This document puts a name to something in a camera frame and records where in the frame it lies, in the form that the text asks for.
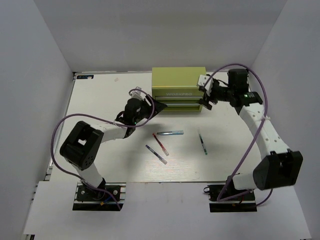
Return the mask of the green metal drawer box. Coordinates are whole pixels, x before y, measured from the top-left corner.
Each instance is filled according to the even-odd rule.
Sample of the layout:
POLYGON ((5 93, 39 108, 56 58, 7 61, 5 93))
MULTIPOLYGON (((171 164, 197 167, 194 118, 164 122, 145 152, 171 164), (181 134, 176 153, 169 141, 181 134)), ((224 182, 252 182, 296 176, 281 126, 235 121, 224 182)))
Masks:
POLYGON ((206 75, 205 67, 152 68, 152 97, 165 105, 166 112, 200 112, 203 92, 197 86, 199 77, 206 75))

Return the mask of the silver light blue pen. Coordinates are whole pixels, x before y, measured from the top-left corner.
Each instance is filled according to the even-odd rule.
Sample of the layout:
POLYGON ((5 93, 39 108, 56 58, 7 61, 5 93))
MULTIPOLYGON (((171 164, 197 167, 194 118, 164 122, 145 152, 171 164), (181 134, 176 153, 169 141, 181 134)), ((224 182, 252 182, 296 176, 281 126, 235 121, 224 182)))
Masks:
POLYGON ((183 130, 174 130, 174 131, 162 131, 156 133, 159 136, 176 136, 176 135, 183 135, 183 130))

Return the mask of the green teal pen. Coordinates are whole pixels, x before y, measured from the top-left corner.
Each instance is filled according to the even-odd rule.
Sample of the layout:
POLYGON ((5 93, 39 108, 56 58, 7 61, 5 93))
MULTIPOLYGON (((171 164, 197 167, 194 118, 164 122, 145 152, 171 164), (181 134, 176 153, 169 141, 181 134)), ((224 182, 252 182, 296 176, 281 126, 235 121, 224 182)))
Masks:
POLYGON ((202 137, 202 135, 201 135, 200 129, 197 130, 197 134, 198 134, 198 137, 199 137, 199 139, 200 139, 200 143, 201 143, 202 149, 203 149, 203 151, 204 151, 204 154, 207 156, 207 155, 208 155, 208 152, 207 152, 207 149, 206 149, 206 146, 205 146, 203 137, 202 137))

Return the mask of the dark blue clear pen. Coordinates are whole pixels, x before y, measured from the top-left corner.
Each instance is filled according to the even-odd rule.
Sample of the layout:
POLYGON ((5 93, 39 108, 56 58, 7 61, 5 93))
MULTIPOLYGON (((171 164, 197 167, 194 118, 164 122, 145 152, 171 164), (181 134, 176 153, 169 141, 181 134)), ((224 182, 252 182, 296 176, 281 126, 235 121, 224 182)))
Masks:
POLYGON ((164 165, 166 165, 168 162, 162 157, 160 156, 156 151, 154 151, 150 146, 148 146, 147 144, 145 145, 145 147, 151 152, 153 153, 164 165))

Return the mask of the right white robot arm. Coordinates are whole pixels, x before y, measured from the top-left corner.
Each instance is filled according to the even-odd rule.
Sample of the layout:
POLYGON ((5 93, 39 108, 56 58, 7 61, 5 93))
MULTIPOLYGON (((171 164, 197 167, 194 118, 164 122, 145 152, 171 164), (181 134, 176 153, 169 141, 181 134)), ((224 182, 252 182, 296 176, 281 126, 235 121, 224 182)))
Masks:
POLYGON ((197 86, 203 92, 199 103, 212 109, 213 104, 228 102, 245 122, 253 136, 248 149, 217 196, 217 201, 236 200, 255 189, 272 190, 296 184, 303 163, 300 151, 293 151, 282 140, 268 118, 267 97, 250 91, 248 69, 231 69, 228 83, 221 86, 213 76, 200 75, 197 86), (258 146, 261 161, 249 173, 238 170, 251 151, 258 146))

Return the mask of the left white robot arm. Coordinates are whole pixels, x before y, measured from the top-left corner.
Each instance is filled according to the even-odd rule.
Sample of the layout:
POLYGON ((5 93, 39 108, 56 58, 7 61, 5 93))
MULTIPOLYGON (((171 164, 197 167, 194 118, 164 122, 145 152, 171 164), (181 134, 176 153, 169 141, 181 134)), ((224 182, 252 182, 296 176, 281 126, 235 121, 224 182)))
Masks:
POLYGON ((106 181, 94 164, 100 145, 107 141, 128 138, 136 130, 139 122, 152 119, 168 107, 153 98, 151 100, 153 105, 140 97, 130 98, 124 110, 116 116, 116 124, 90 125, 79 121, 63 142, 60 155, 75 168, 81 180, 89 186, 88 193, 94 199, 99 200, 106 193, 106 181))

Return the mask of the red clear pen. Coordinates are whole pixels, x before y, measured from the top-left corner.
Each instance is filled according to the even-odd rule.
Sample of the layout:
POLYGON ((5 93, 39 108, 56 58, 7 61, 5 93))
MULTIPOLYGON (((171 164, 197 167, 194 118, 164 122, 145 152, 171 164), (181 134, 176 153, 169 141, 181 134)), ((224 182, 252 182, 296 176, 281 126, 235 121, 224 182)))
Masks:
POLYGON ((164 147, 164 145, 160 142, 160 140, 157 138, 157 136, 153 133, 152 136, 154 137, 154 139, 157 141, 157 143, 159 144, 159 146, 161 147, 162 151, 164 152, 164 154, 166 156, 169 156, 169 152, 166 150, 166 148, 164 147))

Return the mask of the left blue corner sticker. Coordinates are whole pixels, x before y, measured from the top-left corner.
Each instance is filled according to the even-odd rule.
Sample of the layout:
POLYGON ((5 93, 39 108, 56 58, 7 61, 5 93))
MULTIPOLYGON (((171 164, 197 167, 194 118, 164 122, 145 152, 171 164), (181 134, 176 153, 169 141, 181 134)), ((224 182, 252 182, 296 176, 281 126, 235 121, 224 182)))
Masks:
POLYGON ((77 75, 76 79, 77 80, 89 80, 89 79, 93 79, 94 75, 92 74, 86 74, 86 75, 77 75))

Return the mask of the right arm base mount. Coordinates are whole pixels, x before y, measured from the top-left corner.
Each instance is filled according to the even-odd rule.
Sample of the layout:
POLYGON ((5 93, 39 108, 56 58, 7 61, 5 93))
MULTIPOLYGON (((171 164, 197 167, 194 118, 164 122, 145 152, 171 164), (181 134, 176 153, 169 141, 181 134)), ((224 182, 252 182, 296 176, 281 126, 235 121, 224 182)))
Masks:
POLYGON ((253 192, 228 200, 217 201, 218 195, 224 185, 224 183, 209 184, 203 189, 203 193, 208 195, 209 210, 211 213, 257 212, 256 198, 253 192))

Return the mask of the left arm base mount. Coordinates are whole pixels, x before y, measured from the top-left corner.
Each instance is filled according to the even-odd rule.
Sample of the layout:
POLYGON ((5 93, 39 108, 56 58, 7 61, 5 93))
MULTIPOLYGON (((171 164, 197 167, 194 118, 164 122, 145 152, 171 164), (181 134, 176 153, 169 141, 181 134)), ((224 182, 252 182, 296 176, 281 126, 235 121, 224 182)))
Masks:
POLYGON ((90 212, 119 212, 125 202, 126 184, 106 183, 105 190, 112 194, 120 208, 118 208, 117 203, 110 194, 90 189, 82 182, 78 182, 75 189, 72 210, 90 212))

